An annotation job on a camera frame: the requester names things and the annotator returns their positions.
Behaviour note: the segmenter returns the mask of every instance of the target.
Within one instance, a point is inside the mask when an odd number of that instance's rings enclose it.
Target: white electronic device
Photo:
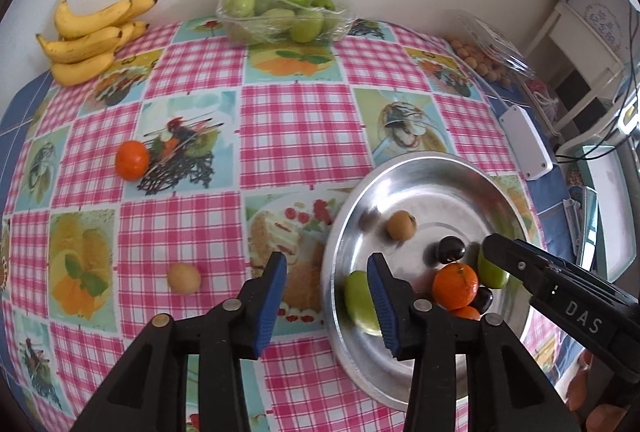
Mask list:
[[[554,164],[549,152],[524,108],[512,105],[500,116],[500,125],[527,181],[538,179],[552,170]]]

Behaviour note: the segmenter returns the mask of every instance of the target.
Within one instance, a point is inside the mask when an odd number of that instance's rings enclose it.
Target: human hand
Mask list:
[[[571,380],[566,391],[566,405],[571,412],[578,410],[587,397],[587,377],[592,360],[591,352],[582,351],[578,359],[580,370]],[[598,405],[587,417],[587,432],[614,432],[625,414],[626,410],[623,408],[609,404]]]

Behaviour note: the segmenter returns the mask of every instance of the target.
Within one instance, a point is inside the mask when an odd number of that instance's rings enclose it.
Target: bunch of bananas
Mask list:
[[[134,20],[158,0],[121,0],[90,15],[75,15],[61,0],[53,20],[60,34],[49,42],[41,34],[36,39],[51,60],[51,74],[63,86],[95,78],[115,60],[115,53],[139,38],[149,24]]]

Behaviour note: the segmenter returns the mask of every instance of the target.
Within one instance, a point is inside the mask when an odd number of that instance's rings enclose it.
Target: stainless steel plate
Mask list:
[[[392,241],[386,221],[405,209],[416,218],[415,236]],[[391,272],[417,293],[425,293],[441,266],[431,259],[442,237],[457,235],[467,249],[477,249],[487,235],[498,232],[526,238],[522,219],[512,202],[489,176],[449,154],[414,152],[399,156],[369,173],[351,192],[334,222],[322,264],[322,307],[338,360],[351,379],[372,398],[389,407],[406,410],[413,360],[398,362],[382,338],[356,327],[344,307],[342,285],[352,271],[366,270],[369,255],[380,251]],[[516,336],[529,325],[530,295],[511,278],[507,287],[494,291],[490,311],[500,313]],[[456,359],[458,398],[466,396],[466,367]]]

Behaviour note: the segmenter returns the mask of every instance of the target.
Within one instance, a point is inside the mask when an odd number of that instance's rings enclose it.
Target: tangerine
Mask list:
[[[460,307],[460,309],[454,309],[451,314],[458,318],[467,318],[469,320],[479,320],[480,313],[477,309],[471,306]]]
[[[116,152],[116,173],[125,181],[140,179],[149,167],[149,151],[140,141],[125,141]]]
[[[467,264],[453,262],[436,273],[431,287],[435,301],[450,311],[468,306],[478,292],[478,275]]]

